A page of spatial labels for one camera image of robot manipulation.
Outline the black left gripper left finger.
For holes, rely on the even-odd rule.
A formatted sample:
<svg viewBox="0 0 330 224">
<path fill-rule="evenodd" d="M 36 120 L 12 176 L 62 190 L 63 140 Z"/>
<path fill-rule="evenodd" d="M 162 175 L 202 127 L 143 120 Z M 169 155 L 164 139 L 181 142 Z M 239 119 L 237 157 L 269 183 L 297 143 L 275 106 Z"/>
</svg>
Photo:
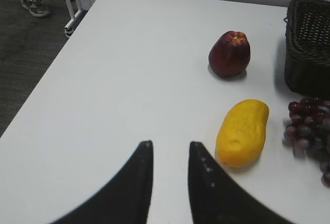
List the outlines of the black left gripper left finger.
<svg viewBox="0 0 330 224">
<path fill-rule="evenodd" d="M 95 195 L 54 223 L 146 223 L 153 189 L 153 143 L 140 142 Z"/>
</svg>

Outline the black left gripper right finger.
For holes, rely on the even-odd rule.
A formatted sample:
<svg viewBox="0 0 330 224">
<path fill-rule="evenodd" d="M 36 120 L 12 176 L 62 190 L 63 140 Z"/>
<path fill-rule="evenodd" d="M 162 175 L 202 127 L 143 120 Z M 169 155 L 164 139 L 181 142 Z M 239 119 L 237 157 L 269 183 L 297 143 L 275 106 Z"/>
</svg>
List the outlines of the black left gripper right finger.
<svg viewBox="0 0 330 224">
<path fill-rule="evenodd" d="M 189 146 L 193 223 L 289 223 L 243 190 L 201 142 Z"/>
</svg>

